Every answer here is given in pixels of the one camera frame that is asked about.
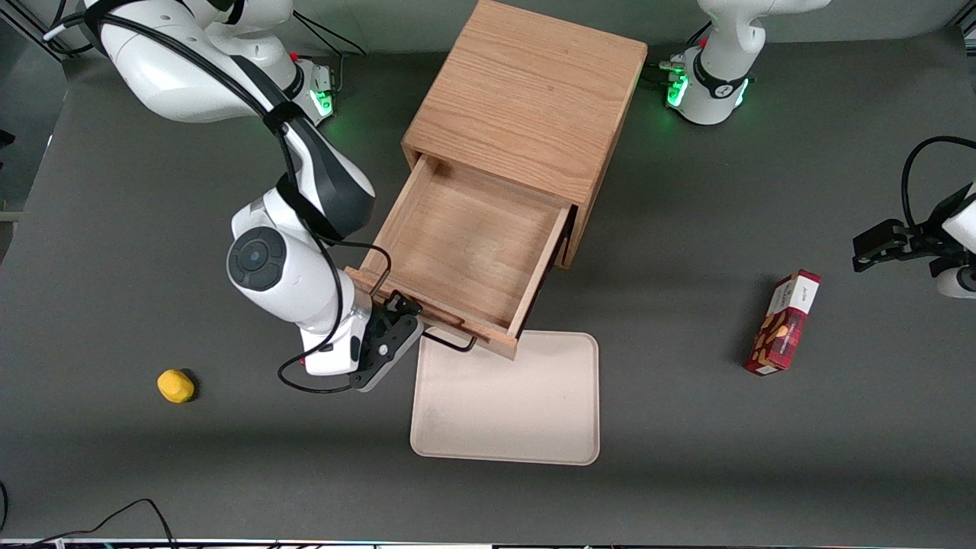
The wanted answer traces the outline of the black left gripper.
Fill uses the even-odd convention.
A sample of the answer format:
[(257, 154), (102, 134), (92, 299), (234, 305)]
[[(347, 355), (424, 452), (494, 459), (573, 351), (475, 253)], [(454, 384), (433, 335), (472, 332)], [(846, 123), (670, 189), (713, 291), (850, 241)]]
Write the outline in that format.
[(888, 219), (855, 236), (852, 239), (854, 272), (867, 271), (879, 263), (902, 261), (910, 247), (913, 252), (935, 257), (931, 265), (963, 265), (962, 244), (942, 228), (942, 223), (955, 214), (962, 202), (963, 188), (959, 188), (939, 201), (924, 222), (916, 223), (909, 191), (902, 187), (901, 205), (907, 227), (899, 220)]

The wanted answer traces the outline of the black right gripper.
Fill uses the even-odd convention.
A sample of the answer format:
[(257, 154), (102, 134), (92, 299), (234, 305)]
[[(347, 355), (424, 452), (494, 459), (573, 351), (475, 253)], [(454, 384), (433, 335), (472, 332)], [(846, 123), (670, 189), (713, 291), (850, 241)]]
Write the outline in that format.
[(399, 361), (419, 334), (422, 310), (400, 292), (391, 292), (384, 308), (374, 308), (364, 333), (362, 367), (382, 368)]

